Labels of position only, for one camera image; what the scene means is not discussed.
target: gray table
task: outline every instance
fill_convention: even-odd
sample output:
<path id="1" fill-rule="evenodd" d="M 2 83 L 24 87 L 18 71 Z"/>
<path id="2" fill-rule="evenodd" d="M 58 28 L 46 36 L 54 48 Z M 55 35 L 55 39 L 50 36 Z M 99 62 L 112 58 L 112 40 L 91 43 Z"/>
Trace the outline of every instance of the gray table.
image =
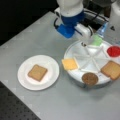
<path id="1" fill-rule="evenodd" d="M 42 120 L 120 120 L 119 80 L 101 89 L 84 90 L 63 70 L 61 59 L 75 41 L 56 32 L 55 18 L 49 12 L 0 47 L 0 81 Z M 18 82 L 17 71 L 24 60 L 40 54 L 58 62 L 60 76 L 50 88 L 30 91 Z"/>

